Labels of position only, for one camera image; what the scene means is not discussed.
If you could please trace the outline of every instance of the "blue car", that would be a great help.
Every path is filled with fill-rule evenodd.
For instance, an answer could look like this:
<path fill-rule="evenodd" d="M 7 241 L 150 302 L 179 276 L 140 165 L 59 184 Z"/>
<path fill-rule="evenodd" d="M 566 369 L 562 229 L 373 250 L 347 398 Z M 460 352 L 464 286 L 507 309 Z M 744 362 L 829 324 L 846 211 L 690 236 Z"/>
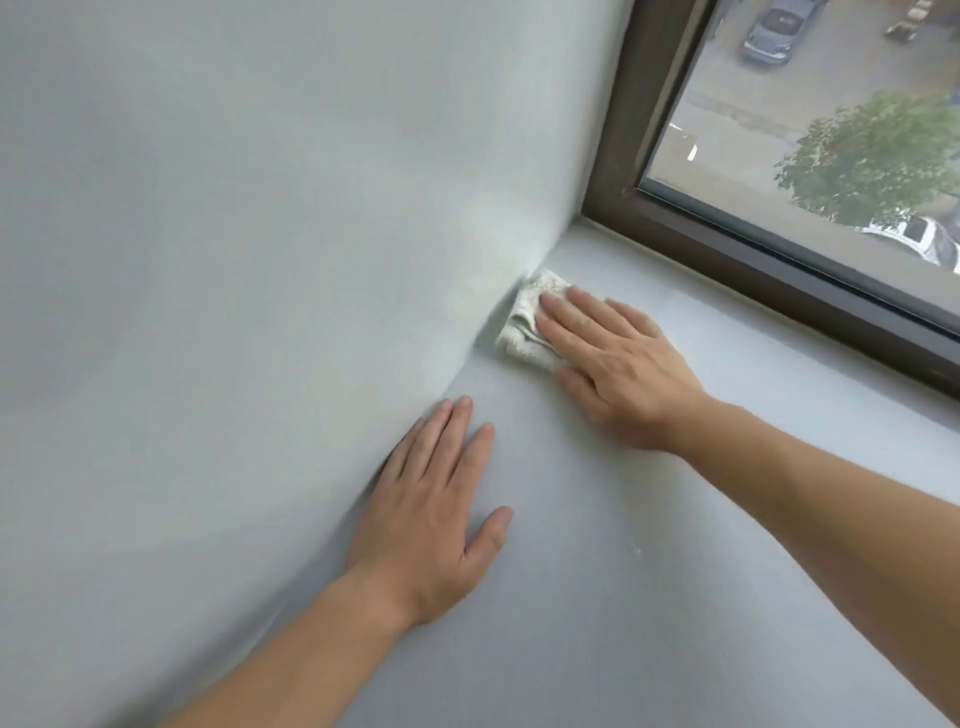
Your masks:
<path fill-rule="evenodd" d="M 825 0 L 773 0 L 743 41 L 743 55 L 770 65 L 788 63 L 825 4 Z"/>

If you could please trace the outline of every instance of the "white rag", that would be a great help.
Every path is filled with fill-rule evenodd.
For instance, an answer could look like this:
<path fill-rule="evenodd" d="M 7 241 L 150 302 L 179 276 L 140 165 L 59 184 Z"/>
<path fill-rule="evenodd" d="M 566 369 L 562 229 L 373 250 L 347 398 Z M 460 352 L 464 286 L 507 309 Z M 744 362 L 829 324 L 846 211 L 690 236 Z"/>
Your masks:
<path fill-rule="evenodd" d="M 564 279 L 552 271 L 542 270 L 525 280 L 516 294 L 514 307 L 507 323 L 496 337 L 496 347 L 520 361 L 553 372 L 564 364 L 537 331 L 534 315 L 540 310 L 540 294 L 552 293 L 564 298 L 570 287 Z"/>

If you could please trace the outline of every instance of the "white car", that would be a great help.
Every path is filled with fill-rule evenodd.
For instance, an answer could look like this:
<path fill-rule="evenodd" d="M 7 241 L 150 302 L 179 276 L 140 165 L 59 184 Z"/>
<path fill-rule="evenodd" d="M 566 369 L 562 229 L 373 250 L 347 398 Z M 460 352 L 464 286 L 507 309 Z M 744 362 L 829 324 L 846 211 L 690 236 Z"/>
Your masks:
<path fill-rule="evenodd" d="M 910 215 L 891 228 L 868 225 L 854 230 L 887 245 L 893 243 L 906 253 L 960 274 L 957 244 L 946 228 L 933 218 Z"/>

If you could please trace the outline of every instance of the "brown window frame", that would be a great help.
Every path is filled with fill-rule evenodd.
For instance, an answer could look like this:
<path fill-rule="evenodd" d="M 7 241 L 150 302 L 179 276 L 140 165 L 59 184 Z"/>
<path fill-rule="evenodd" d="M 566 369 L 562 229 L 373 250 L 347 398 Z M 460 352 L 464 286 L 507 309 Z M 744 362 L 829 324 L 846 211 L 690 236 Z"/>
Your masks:
<path fill-rule="evenodd" d="M 960 399 L 960 317 L 720 210 L 681 206 L 659 182 L 638 188 L 716 5 L 636 0 L 583 215 Z"/>

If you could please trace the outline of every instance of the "green tree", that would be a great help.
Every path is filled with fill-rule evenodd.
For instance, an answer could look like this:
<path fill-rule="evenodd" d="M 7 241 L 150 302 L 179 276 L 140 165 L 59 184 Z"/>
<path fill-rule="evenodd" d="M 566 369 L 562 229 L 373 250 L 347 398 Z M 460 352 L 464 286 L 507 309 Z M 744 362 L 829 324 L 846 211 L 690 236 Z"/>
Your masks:
<path fill-rule="evenodd" d="M 816 119 L 796 152 L 777 163 L 794 202 L 841 225 L 892 226 L 958 183 L 948 156 L 960 143 L 943 95 L 884 91 Z"/>

